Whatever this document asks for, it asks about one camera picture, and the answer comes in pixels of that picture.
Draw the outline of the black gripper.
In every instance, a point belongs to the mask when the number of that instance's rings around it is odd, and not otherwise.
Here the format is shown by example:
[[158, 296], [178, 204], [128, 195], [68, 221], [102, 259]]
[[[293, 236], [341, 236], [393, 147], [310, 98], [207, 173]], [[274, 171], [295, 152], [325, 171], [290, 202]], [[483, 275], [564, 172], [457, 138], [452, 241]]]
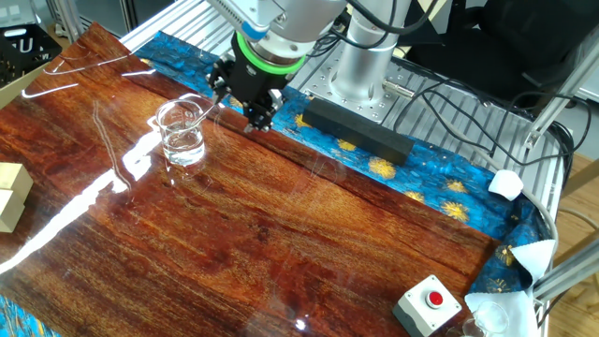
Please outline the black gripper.
[[272, 118], [284, 104], [280, 90], [288, 84], [286, 75], [273, 75], [252, 65], [239, 46], [232, 48], [235, 60], [219, 59], [212, 65], [208, 77], [212, 103], [219, 104], [231, 94], [243, 103], [243, 115], [248, 124], [245, 133], [268, 132]]

